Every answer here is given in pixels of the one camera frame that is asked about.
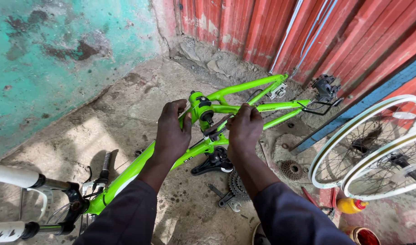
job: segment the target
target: bicycle wheel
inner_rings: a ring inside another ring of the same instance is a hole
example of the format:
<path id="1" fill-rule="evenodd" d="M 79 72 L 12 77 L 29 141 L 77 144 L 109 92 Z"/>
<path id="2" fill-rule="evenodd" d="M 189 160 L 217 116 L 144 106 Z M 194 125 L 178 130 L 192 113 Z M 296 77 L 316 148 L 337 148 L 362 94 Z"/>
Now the bicycle wheel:
<path id="1" fill-rule="evenodd" d="M 347 173 L 341 189 L 347 197 L 364 201 L 416 189 L 416 132 L 363 158 Z"/>
<path id="2" fill-rule="evenodd" d="M 318 188 L 341 185 L 362 158 L 414 131 L 416 96 L 384 100 L 350 120 L 326 142 L 309 168 L 309 178 Z"/>

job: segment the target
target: green bicycle frame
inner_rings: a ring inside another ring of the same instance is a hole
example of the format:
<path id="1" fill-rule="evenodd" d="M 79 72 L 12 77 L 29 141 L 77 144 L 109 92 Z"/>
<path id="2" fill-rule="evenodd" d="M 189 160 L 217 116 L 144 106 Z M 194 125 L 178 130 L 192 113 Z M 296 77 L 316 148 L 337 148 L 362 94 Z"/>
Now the green bicycle frame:
<path id="1" fill-rule="evenodd" d="M 209 125 L 207 122 L 200 120 L 200 116 L 204 111 L 211 109 L 212 111 L 214 111 L 214 113 L 236 114 L 238 109 L 240 108 L 239 105 L 228 105 L 226 100 L 224 99 L 225 95 L 244 91 L 247 89 L 255 88 L 257 86 L 261 86 L 261 85 L 273 82 L 271 85 L 269 85 L 267 88 L 265 88 L 262 92 L 257 94 L 248 102 L 250 105 L 253 105 L 255 102 L 257 102 L 261 97 L 263 97 L 268 92 L 273 92 L 276 87 L 281 85 L 283 81 L 287 79 L 287 77 L 288 76 L 286 74 L 285 75 L 273 75 L 273 76 L 258 79 L 255 81 L 246 82 L 240 85 L 226 87 L 206 96 L 206 98 L 208 98 L 208 100 L 211 102 L 218 101 L 219 102 L 218 105 L 214 105 L 214 103 L 211 103 L 211 105 L 199 106 L 199 104 L 201 103 L 200 101 L 195 100 L 195 97 L 202 95 L 202 93 L 195 92 L 189 97 L 189 102 L 191 104 L 191 107 L 186 113 L 191 112 L 192 124 L 195 123 L 197 120 L 199 120 L 201 129 L 205 130 L 209 127 Z M 306 106 L 308 105 L 310 101 L 311 101 L 310 99 L 306 99 L 306 100 L 298 100 L 298 101 L 290 101 L 290 102 L 268 103 L 268 104 L 261 104 L 257 106 L 256 109 L 258 109 L 258 111 L 260 112 L 298 108 L 276 119 L 273 119 L 270 122 L 265 123 L 263 129 L 266 130 L 267 128 L 273 127 L 276 124 L 279 124 L 297 115 L 299 112 L 302 111 L 302 106 L 300 104 Z M 179 118 L 181 123 L 182 123 L 182 119 L 184 115 L 185 113 L 183 113 L 182 116 Z M 223 127 L 225 127 L 225 125 L 226 125 L 226 122 L 220 125 L 217 130 L 222 129 Z M 184 153 L 184 155 L 182 155 L 174 163 L 171 170 L 173 170 L 174 168 L 187 162 L 188 160 L 194 158 L 195 156 L 199 154 L 213 153 L 214 148 L 216 146 L 229 144 L 229 140 L 225 138 L 225 136 L 222 133 L 219 134 L 218 137 L 219 139 L 215 141 L 212 141 L 209 137 L 204 137 L 204 140 L 202 142 L 192 147 L 191 149 L 188 149 L 186 153 Z M 99 196 L 91 200 L 89 208 L 87 209 L 85 213 L 100 214 L 101 211 L 105 208 L 105 204 L 109 204 L 117 193 L 123 190 L 123 188 L 127 186 L 130 181 L 135 179 L 135 177 L 138 175 L 140 170 L 143 168 L 146 161 L 152 156 L 152 153 L 154 152 L 154 146 L 155 146 L 155 141 L 152 142 L 146 148 L 146 150 L 140 156 L 138 156 L 134 160 L 134 162 L 132 162 L 131 165 L 129 165 L 129 167 L 126 170 L 124 170 L 124 172 L 120 176 L 118 176 L 117 179 L 115 179 L 108 186 L 108 188 L 104 189 L 102 194 L 100 194 Z"/>

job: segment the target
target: yellow bottle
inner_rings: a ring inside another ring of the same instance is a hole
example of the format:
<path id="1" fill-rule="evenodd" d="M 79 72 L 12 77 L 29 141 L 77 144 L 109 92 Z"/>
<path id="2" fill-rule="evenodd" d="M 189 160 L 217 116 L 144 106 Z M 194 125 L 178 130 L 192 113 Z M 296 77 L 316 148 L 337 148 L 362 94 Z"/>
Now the yellow bottle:
<path id="1" fill-rule="evenodd" d="M 336 207 L 342 213 L 356 214 L 358 212 L 361 212 L 363 209 L 365 209 L 365 206 L 367 206 L 368 204 L 369 202 L 364 202 L 358 199 L 342 198 L 336 202 Z"/>

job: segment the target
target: chainring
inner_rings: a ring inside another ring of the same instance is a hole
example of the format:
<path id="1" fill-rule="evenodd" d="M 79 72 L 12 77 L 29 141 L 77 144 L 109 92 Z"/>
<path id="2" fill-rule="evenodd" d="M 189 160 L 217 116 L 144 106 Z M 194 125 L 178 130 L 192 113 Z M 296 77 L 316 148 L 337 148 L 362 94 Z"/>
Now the chainring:
<path id="1" fill-rule="evenodd" d="M 244 188 L 243 182 L 236 170 L 229 175 L 229 187 L 239 201 L 250 201 L 249 194 Z"/>
<path id="2" fill-rule="evenodd" d="M 293 160 L 282 161 L 281 170 L 288 179 L 293 181 L 298 181 L 303 177 L 302 166 Z"/>

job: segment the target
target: dark sleeve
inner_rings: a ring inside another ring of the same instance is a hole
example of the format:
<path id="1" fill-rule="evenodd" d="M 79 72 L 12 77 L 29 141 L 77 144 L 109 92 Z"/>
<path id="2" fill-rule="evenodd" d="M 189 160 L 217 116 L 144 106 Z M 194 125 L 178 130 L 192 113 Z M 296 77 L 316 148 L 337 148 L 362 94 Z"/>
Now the dark sleeve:
<path id="1" fill-rule="evenodd" d="M 133 180 L 73 245 L 150 245 L 156 215 L 156 192 L 145 182 Z"/>
<path id="2" fill-rule="evenodd" d="M 271 244 L 354 245 L 326 214 L 284 183 L 265 188 L 253 203 Z"/>

